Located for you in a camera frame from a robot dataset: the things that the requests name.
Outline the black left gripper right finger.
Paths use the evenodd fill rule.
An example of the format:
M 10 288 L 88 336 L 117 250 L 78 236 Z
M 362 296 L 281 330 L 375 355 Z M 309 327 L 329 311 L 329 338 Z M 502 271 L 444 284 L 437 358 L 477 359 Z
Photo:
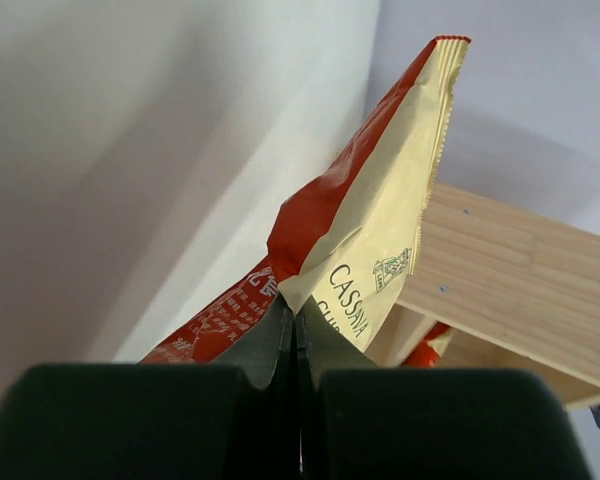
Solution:
M 568 416 L 517 369 L 381 368 L 314 300 L 295 320 L 308 479 L 588 479 Z

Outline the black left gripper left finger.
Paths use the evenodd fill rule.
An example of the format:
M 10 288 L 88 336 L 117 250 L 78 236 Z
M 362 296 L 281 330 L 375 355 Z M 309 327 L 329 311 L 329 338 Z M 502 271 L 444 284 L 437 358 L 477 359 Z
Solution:
M 0 479 L 289 479 L 292 315 L 207 364 L 45 364 L 0 401 Z

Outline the cream orange cassava chips bag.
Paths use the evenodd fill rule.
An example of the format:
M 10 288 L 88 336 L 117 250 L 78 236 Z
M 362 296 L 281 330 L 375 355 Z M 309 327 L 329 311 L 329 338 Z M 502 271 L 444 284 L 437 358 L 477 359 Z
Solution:
M 437 322 L 401 363 L 401 367 L 431 368 L 435 366 L 446 351 L 453 335 L 454 331 L 450 326 Z

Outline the wooden two-tier shelf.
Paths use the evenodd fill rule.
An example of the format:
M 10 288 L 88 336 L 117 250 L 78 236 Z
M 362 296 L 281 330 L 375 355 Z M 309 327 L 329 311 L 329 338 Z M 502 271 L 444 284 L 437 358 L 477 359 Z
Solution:
M 396 366 L 439 322 L 440 367 L 525 369 L 570 408 L 600 403 L 600 236 L 437 185 L 417 271 L 368 355 Z

